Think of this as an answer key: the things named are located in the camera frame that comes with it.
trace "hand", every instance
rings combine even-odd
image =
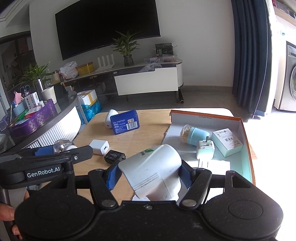
[[[29,198],[29,193],[26,190],[24,200]],[[6,204],[0,203],[0,221],[13,221],[15,219],[15,210],[13,207],[8,206]],[[20,235],[20,231],[16,225],[12,227],[12,233],[17,235],[20,240],[22,240],[22,236]]]

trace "blue box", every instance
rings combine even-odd
[[[130,110],[110,117],[115,135],[140,128],[139,117],[136,110]]]

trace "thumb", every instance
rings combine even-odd
[[[15,210],[6,204],[0,203],[0,221],[13,221]]]

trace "white router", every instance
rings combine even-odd
[[[108,63],[108,65],[106,65],[106,63],[105,63],[105,57],[102,56],[102,61],[103,61],[103,66],[102,66],[102,64],[101,64],[101,59],[100,59],[100,57],[98,57],[99,68],[98,68],[96,71],[105,70],[105,69],[110,69],[110,68],[112,68],[113,66],[115,66],[115,62],[114,62],[113,54],[111,54],[111,60],[112,60],[112,64],[110,64],[109,55],[107,55],[107,63]]]

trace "barcode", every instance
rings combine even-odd
[[[135,128],[138,127],[138,123],[136,121],[131,122],[131,123],[126,124],[126,127],[127,127],[128,130],[135,129]]]
[[[233,140],[233,138],[230,137],[230,138],[226,138],[225,140],[226,140],[226,141],[231,141],[231,140]]]

